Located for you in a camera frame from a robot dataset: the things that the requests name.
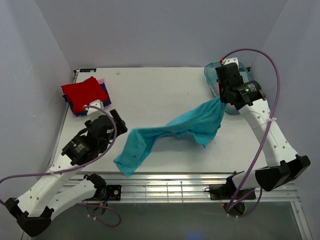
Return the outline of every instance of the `wall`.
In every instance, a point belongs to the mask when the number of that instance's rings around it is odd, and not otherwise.
[[[319,12],[320,1],[288,1],[262,48],[274,58],[281,76],[277,122],[298,153],[311,160],[296,186],[313,239],[320,239]],[[271,105],[276,94],[272,67],[257,57],[252,69]]]
[[[66,104],[60,85],[72,70],[34,0],[0,0],[0,178],[43,172],[48,165]],[[8,180],[0,198],[18,197],[35,178]],[[1,239],[22,230],[0,207]]]
[[[72,69],[204,67],[260,49],[287,0],[35,0]],[[256,55],[240,54],[250,66]]]

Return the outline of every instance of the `stack of folded cloth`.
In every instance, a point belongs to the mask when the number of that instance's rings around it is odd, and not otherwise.
[[[101,100],[106,107],[111,104],[111,100],[105,85],[105,79],[89,79],[61,86],[64,93],[63,98],[69,104],[74,116],[86,116],[85,105],[89,105],[95,100]]]

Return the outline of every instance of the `red cloth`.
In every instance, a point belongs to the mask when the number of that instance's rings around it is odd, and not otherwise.
[[[93,76],[83,82],[63,85],[61,88],[68,101],[73,103],[74,114],[84,112],[85,105],[95,100],[104,103],[109,99],[108,94]]]

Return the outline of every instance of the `folded cloth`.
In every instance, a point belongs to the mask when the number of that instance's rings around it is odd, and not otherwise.
[[[133,129],[128,135],[122,153],[114,160],[116,166],[124,175],[131,176],[150,154],[155,141],[172,133],[178,138],[190,134],[198,144],[206,147],[220,128],[225,108],[226,104],[221,103],[217,97],[184,113],[165,126]]]
[[[72,102],[74,114],[85,112],[85,105],[95,100],[99,99],[104,103],[109,99],[109,95],[93,76],[83,82],[63,85],[61,88],[67,101]]]
[[[98,83],[100,83],[100,86],[103,88],[104,92],[105,92],[106,94],[108,94],[108,91],[107,91],[107,88],[106,88],[106,85],[105,85],[105,79],[102,78],[102,79],[99,79],[99,80],[97,80],[97,81],[98,81]],[[74,104],[72,103],[72,101],[71,101],[70,99],[68,99],[67,95],[63,95],[62,97],[63,97],[64,100],[69,104],[70,109],[71,109],[71,111],[72,111],[72,113],[73,113],[73,115],[74,115],[75,117],[81,117],[81,116],[86,116],[86,115],[87,115],[87,111],[74,113]],[[106,106],[108,106],[108,105],[110,105],[110,104],[111,104],[110,98],[108,98],[107,101],[103,102],[103,106],[104,106],[104,107],[106,107]]]

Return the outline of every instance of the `cable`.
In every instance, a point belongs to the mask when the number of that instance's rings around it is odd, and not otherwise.
[[[53,174],[63,174],[63,173],[68,173],[68,172],[71,172],[71,171],[74,171],[74,170],[78,170],[78,169],[81,169],[81,168],[84,168],[85,166],[88,166],[89,164],[92,164],[94,163],[95,161],[98,161],[100,158],[102,158],[110,149],[111,147],[114,145],[115,141],[116,141],[116,138],[117,138],[117,126],[116,126],[116,123],[114,121],[114,119],[103,109],[97,107],[97,106],[85,106],[84,108],[93,108],[93,109],[97,109],[99,110],[100,112],[102,112],[103,114],[105,114],[111,121],[112,125],[113,125],[113,128],[114,128],[114,136],[113,136],[113,140],[111,142],[111,144],[107,147],[107,149],[102,152],[99,156],[97,156],[96,158],[94,158],[93,160],[85,163],[85,164],[82,164],[82,165],[79,165],[79,166],[75,166],[73,168],[70,168],[70,169],[64,169],[64,170],[59,170],[59,171],[54,171],[52,172]],[[5,178],[2,178],[0,180],[0,184],[3,183],[4,181],[8,180],[8,179],[15,179],[15,178],[25,178],[25,177],[41,177],[41,176],[49,176],[52,174],[51,172],[40,172],[40,173],[28,173],[28,174],[17,174],[17,175],[11,175],[11,176],[7,176]],[[5,202],[2,201],[0,199],[0,204],[2,205],[5,205]]]
[[[221,61],[223,61],[223,60],[224,60],[225,58],[227,58],[229,55],[234,54],[234,53],[236,53],[236,52],[241,52],[241,51],[252,51],[252,52],[256,52],[256,53],[260,53],[260,54],[264,55],[264,56],[271,62],[272,66],[273,66],[273,68],[274,68],[275,75],[276,75],[276,86],[277,86],[277,88],[276,88],[276,95],[275,95],[274,104],[273,104],[273,106],[272,106],[272,109],[271,109],[271,111],[270,111],[270,116],[269,116],[270,119],[272,119],[272,118],[274,117],[274,114],[275,114],[275,111],[276,111],[276,107],[277,107],[278,101],[279,101],[279,95],[280,95],[280,75],[279,75],[279,70],[278,70],[278,68],[277,68],[277,66],[276,66],[276,63],[275,63],[275,61],[274,61],[267,53],[265,53],[264,51],[261,51],[261,50],[258,50],[258,49],[252,49],[252,48],[240,48],[240,49],[236,49],[236,50],[234,50],[234,51],[231,51],[231,52],[229,52],[228,54],[226,54],[226,55],[221,59]],[[248,170],[246,171],[246,173],[245,173],[242,181],[240,182],[240,184],[239,184],[239,186],[237,187],[236,191],[234,192],[234,194],[233,194],[230,202],[229,202],[228,205],[227,205],[227,210],[228,210],[228,211],[231,209],[231,206],[234,206],[234,205],[238,204],[238,203],[241,201],[241,198],[240,198],[238,201],[236,201],[236,202],[233,204],[233,202],[234,202],[234,200],[236,199],[236,197],[237,197],[240,189],[241,189],[242,186],[244,185],[244,183],[245,183],[245,181],[247,180],[250,172],[252,171],[254,165],[256,164],[260,153],[262,152],[262,149],[263,149],[264,144],[265,144],[266,139],[267,139],[268,132],[269,132],[269,130],[270,130],[271,123],[272,123],[272,122],[269,121],[269,122],[267,123],[267,125],[266,125],[266,129],[265,129],[264,135],[263,135],[263,137],[262,137],[260,146],[259,146],[259,148],[258,148],[258,150],[257,150],[257,152],[256,152],[256,154],[255,154],[255,156],[254,156],[254,158],[253,158],[253,160],[252,160],[252,162],[251,162]],[[259,196],[256,204],[255,204],[255,205],[253,206],[253,208],[252,208],[253,210],[257,207],[257,205],[258,205],[258,203],[259,203],[259,201],[260,201],[260,199],[261,199],[261,196],[262,196],[262,189],[260,190],[260,196]]]
[[[82,206],[82,207],[87,207],[87,206],[92,207],[92,205],[89,205],[89,204],[87,204],[87,203],[77,203],[76,205]],[[117,210],[115,210],[114,208],[108,207],[108,206],[96,205],[96,207],[97,207],[97,208],[101,208],[101,209],[109,209],[110,211],[114,212],[114,213],[117,214],[117,216],[119,217],[119,221],[118,221],[116,224],[111,224],[111,223],[108,223],[108,222],[106,222],[106,221],[103,221],[102,219],[100,219],[100,218],[98,218],[98,217],[96,217],[96,216],[94,216],[94,215],[92,215],[92,214],[89,214],[88,217],[91,217],[91,218],[93,218],[94,220],[96,220],[96,221],[98,221],[98,222],[100,222],[100,223],[102,223],[102,224],[104,224],[104,225],[106,225],[106,226],[108,226],[108,227],[110,227],[110,228],[118,227],[118,226],[121,224],[121,222],[122,222],[122,217],[121,217],[121,214],[120,214]]]

